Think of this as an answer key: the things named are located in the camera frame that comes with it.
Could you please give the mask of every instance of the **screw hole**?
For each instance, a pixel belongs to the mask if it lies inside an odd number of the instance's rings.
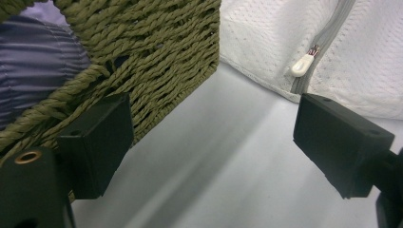
[[[30,163],[35,160],[38,160],[41,156],[42,156],[42,153],[40,151],[29,151],[29,152],[26,152],[26,153],[18,156],[15,159],[15,163],[18,163],[18,164]]]
[[[370,130],[370,133],[373,134],[373,135],[379,135],[380,134],[379,131],[376,131],[376,130]]]
[[[81,134],[81,130],[74,130],[70,132],[70,136],[78,136]]]
[[[30,218],[23,220],[20,222],[18,225],[16,225],[14,228],[36,228],[38,227],[38,219],[35,218]]]

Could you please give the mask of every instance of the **zipper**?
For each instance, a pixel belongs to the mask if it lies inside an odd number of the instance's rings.
[[[308,54],[305,54],[293,67],[297,67],[300,64],[302,59],[307,59],[306,55],[311,55],[310,53],[313,48],[317,49],[315,55],[313,55],[312,62],[307,62],[308,68],[306,68],[305,72],[303,72],[303,76],[299,76],[298,74],[296,79],[293,82],[293,86],[291,87],[291,93],[302,94],[308,90],[308,85],[311,80],[312,74],[314,73],[314,69],[319,63],[321,57],[326,52],[327,48],[332,44],[333,40],[336,38],[338,31],[343,25],[344,21],[347,19],[355,0],[340,0],[336,6],[335,12],[333,13],[331,19],[326,24],[325,28],[315,36],[311,49]]]
[[[309,49],[308,53],[302,56],[296,62],[293,67],[291,67],[291,73],[293,74],[294,77],[302,77],[306,74],[308,69],[311,67],[311,64],[315,60],[315,56],[319,53],[320,48],[318,45],[315,45],[311,49]]]

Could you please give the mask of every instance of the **rope weave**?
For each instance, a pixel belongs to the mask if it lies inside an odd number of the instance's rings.
[[[3,0],[0,23],[33,2]],[[2,162],[31,146],[56,147],[64,127],[103,97],[122,92],[130,95],[138,142],[217,68],[221,1],[54,3],[92,64],[0,132]],[[115,66],[117,58],[125,61]]]

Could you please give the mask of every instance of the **black plastic block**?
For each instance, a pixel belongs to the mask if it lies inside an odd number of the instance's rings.
[[[362,164],[389,153],[394,135],[321,96],[301,97],[294,141],[343,198],[367,197],[373,184]]]
[[[102,99],[60,133],[57,142],[71,162],[77,200],[104,194],[133,139],[127,94]]]
[[[0,169],[0,227],[74,227],[53,152],[43,147],[8,158]]]

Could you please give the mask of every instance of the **white quilted fabric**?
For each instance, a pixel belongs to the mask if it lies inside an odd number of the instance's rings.
[[[403,1],[356,1],[308,92],[361,115],[403,119]]]
[[[290,67],[327,24],[336,0],[222,0],[221,59],[297,102]]]

